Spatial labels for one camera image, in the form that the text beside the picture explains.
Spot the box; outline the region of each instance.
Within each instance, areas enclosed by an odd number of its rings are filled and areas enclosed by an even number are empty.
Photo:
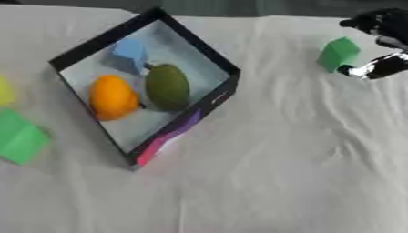
[[[97,120],[89,106],[89,86],[100,75],[115,74],[134,84],[148,103],[144,77],[107,64],[122,39],[136,38],[153,64],[178,66],[190,83],[190,104],[175,113],[149,107],[112,122]],[[170,139],[181,135],[221,105],[237,88],[240,70],[160,8],[135,16],[50,61],[73,95],[93,117],[132,168],[145,166]]]

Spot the dark background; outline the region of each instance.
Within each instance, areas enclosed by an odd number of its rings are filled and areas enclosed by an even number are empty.
[[[173,15],[261,16],[308,15],[352,16],[385,7],[408,9],[408,0],[18,0],[27,5],[70,5],[122,8],[143,12],[161,6]]]

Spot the table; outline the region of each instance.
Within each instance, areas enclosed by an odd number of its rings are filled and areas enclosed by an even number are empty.
[[[46,61],[129,19],[115,9],[0,5],[0,71],[53,136],[0,163],[4,232],[399,233],[407,215],[407,74],[362,82],[315,65],[338,19],[178,19],[242,67],[237,95],[132,173]]]

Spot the metallic robot arm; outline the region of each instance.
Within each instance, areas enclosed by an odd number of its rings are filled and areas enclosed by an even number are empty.
[[[408,11],[402,9],[372,11],[343,20],[340,26],[378,36],[376,43],[379,46],[402,50],[378,57],[362,67],[341,66],[338,68],[340,73],[360,79],[378,79],[408,69]]]

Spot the green cube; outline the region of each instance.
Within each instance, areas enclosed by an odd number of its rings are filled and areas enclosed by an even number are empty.
[[[11,109],[0,109],[0,157],[24,165],[46,145],[49,137]]]
[[[318,59],[318,63],[327,72],[333,73],[341,65],[351,64],[361,49],[352,40],[343,37],[327,44]]]

